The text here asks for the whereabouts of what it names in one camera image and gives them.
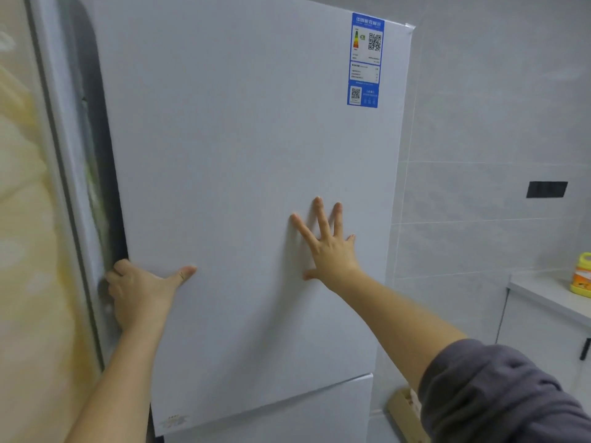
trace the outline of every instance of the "upper refrigerator door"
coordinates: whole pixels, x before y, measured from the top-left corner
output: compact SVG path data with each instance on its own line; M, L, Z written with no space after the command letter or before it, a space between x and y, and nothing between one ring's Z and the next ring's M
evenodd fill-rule
M95 3L130 259L199 267L159 347L157 433L372 372L288 218L343 202L384 281L412 27L306 0Z

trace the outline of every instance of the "countertop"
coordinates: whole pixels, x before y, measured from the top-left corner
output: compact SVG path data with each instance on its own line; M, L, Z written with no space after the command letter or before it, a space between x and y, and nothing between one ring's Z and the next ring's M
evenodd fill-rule
M522 272L511 275L508 288L591 328L591 298L569 290L571 272Z

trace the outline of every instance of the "purple sleeve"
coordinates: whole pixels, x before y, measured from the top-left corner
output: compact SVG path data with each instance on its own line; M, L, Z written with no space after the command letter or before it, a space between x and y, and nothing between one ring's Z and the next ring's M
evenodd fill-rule
M591 419L519 351L461 340L427 367L418 389L434 442L591 442Z

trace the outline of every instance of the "person's left hand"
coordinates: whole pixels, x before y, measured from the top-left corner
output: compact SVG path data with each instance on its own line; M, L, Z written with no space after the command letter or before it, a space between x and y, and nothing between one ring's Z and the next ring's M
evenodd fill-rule
M115 299L119 325L124 331L135 326L164 325L176 290L196 271L194 266L185 266L168 278L160 278L126 259L117 261L105 279Z

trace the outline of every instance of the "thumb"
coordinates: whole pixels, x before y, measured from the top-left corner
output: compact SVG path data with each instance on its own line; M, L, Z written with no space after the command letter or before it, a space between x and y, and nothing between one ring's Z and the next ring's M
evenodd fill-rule
M183 283L191 278L196 271L197 268L195 266L185 266L184 268L180 268L174 275L166 278L166 281L169 282L174 289L178 289Z
M318 279L318 271L316 269L310 269L304 272L304 281Z

